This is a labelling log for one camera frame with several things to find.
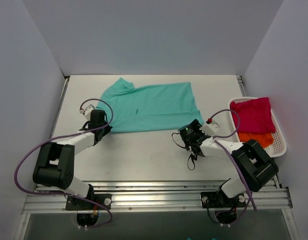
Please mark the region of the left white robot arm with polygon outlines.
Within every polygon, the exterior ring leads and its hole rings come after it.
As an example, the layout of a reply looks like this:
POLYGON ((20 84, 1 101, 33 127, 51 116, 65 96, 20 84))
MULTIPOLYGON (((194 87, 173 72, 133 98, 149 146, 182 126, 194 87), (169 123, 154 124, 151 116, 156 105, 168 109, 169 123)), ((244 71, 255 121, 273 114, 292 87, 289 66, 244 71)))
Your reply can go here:
POLYGON ((77 196, 76 202, 82 209, 91 209, 95 203, 94 189, 75 177, 75 156, 98 144, 111 129, 104 110, 91 110, 78 135, 59 142, 50 141, 40 147, 32 176, 34 183, 77 196))

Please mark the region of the teal t-shirt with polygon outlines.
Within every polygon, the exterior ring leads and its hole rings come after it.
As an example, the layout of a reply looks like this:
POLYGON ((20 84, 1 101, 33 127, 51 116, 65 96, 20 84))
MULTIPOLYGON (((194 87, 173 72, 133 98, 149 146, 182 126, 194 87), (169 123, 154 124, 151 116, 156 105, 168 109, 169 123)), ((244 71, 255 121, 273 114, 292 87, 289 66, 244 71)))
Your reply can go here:
POLYGON ((119 78, 101 95, 97 108, 107 102, 114 133, 179 129, 197 119, 203 123, 190 82, 135 87, 119 78))

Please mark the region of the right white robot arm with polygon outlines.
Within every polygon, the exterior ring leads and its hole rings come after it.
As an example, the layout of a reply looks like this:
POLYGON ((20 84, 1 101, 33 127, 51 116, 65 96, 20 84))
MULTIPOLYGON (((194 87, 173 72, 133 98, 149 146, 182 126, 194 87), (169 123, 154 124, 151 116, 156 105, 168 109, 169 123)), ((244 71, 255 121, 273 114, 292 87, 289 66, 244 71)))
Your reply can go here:
POLYGON ((201 156, 228 158, 233 163, 238 176, 223 183, 220 191, 216 193, 217 203, 226 207, 239 194, 258 192, 278 173, 279 168, 258 141, 220 140, 216 136, 219 128, 219 124, 214 120, 200 124, 194 119, 190 124, 179 128, 178 134, 192 161, 201 156))

